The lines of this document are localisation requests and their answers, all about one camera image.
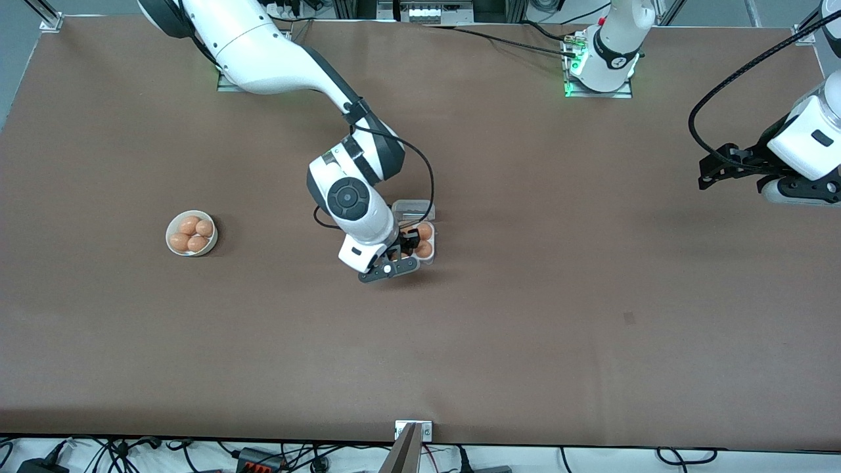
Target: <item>metal bracket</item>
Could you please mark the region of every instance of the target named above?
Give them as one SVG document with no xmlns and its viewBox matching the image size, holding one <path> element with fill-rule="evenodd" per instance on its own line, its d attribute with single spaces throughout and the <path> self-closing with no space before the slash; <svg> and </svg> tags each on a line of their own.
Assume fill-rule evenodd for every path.
<svg viewBox="0 0 841 473">
<path fill-rule="evenodd" d="M 44 33 L 58 33 L 64 23 L 64 14 L 56 11 L 46 0 L 24 0 L 41 17 L 39 29 Z"/>
<path fill-rule="evenodd" d="M 398 439 L 403 433 L 407 424 L 416 423 L 421 427 L 421 434 L 424 443 L 432 441 L 432 421 L 394 421 L 394 439 Z"/>
<path fill-rule="evenodd" d="M 802 24 L 795 24 L 791 27 L 791 35 L 794 36 L 797 33 L 800 33 L 800 28 Z M 812 33 L 811 35 L 805 36 L 800 38 L 798 41 L 795 41 L 795 46 L 814 46 L 815 45 L 815 34 Z"/>
</svg>

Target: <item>brown mat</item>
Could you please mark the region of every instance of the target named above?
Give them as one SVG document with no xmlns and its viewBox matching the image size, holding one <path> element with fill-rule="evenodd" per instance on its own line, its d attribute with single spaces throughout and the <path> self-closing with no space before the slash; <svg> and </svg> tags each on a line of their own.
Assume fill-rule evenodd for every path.
<svg viewBox="0 0 841 473">
<path fill-rule="evenodd" d="M 436 170 L 435 265 L 363 285 L 310 216 L 306 166 L 346 133 L 326 98 L 216 93 L 142 17 L 68 19 L 0 136 L 0 431 L 836 449 L 841 216 L 699 192 L 685 125 L 786 35 L 656 29 L 623 101 L 458 32 L 312 25 Z M 819 81 L 792 47 L 701 132 L 752 144 Z M 425 198 L 425 172 L 380 191 Z M 223 229 L 206 258 L 164 245 L 192 208 Z"/>
</svg>

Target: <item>mounting plate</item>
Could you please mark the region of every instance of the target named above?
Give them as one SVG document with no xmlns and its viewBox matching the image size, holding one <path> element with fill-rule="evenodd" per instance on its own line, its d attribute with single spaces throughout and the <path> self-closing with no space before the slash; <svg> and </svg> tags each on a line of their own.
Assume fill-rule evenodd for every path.
<svg viewBox="0 0 841 473">
<path fill-rule="evenodd" d="M 406 427 L 407 423 L 419 423 L 422 427 L 421 433 L 423 434 L 420 440 L 424 444 L 428 444 L 432 441 L 432 421 L 412 421 L 412 420 L 405 420 L 405 421 L 394 421 L 394 440 L 400 436 L 403 432 L 403 428 Z"/>
</svg>

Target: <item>white bowl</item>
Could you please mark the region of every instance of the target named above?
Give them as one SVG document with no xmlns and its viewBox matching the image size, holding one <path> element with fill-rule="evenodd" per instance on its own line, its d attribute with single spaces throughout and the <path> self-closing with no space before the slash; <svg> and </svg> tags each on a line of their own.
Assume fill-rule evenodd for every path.
<svg viewBox="0 0 841 473">
<path fill-rule="evenodd" d="M 190 215 L 197 216 L 201 220 L 210 221 L 210 223 L 213 224 L 213 235 L 210 236 L 208 244 L 205 245 L 204 248 L 202 248 L 201 250 L 197 252 L 179 252 L 169 244 L 169 237 L 178 233 L 178 225 L 181 224 L 181 221 L 184 220 L 185 217 L 189 217 Z M 216 244 L 216 240 L 219 239 L 219 229 L 216 228 L 216 222 L 214 222 L 213 219 L 210 218 L 210 215 L 205 214 L 201 210 L 187 210 L 186 212 L 178 214 L 178 216 L 176 216 L 174 219 L 172 219 L 171 222 L 169 222 L 169 226 L 167 227 L 166 239 L 167 248 L 169 248 L 169 251 L 174 252 L 178 256 L 202 256 L 203 254 L 213 249 L 214 245 Z"/>
</svg>

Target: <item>power adapter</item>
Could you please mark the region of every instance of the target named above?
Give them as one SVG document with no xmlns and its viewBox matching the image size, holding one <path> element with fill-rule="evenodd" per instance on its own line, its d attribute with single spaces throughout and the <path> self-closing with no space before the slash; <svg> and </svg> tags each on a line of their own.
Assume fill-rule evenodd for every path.
<svg viewBox="0 0 841 473">
<path fill-rule="evenodd" d="M 56 445 L 47 455 L 47 458 L 30 458 L 20 464 L 18 473 L 70 473 L 67 468 L 58 465 L 58 455 L 64 447 L 66 440 Z"/>
<path fill-rule="evenodd" d="M 18 473 L 70 473 L 70 470 L 61 465 L 50 465 L 43 458 L 33 458 L 21 463 Z"/>
</svg>

